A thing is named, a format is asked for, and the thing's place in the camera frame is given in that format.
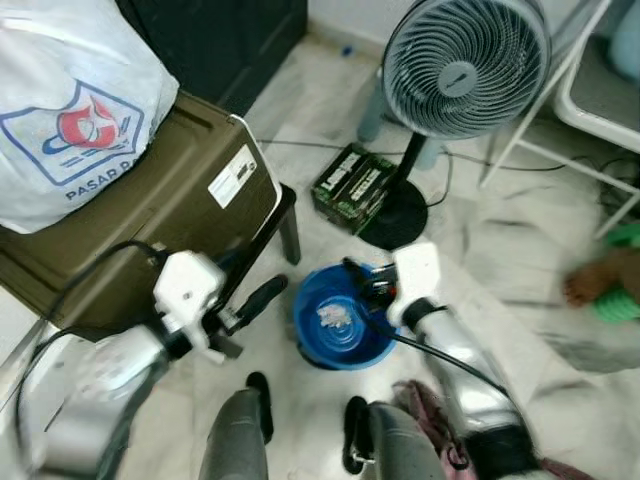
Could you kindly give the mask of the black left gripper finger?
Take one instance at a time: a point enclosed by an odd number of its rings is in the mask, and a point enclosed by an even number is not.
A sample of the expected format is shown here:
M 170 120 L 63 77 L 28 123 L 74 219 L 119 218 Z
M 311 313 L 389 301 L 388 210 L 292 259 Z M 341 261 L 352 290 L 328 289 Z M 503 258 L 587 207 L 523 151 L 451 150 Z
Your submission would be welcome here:
M 238 246 L 219 253 L 216 256 L 216 265 L 227 274 L 221 293 L 233 293 L 244 278 L 244 265 L 251 264 L 250 247 Z
M 287 275 L 275 275 L 252 292 L 236 312 L 236 329 L 250 325 L 289 285 Z

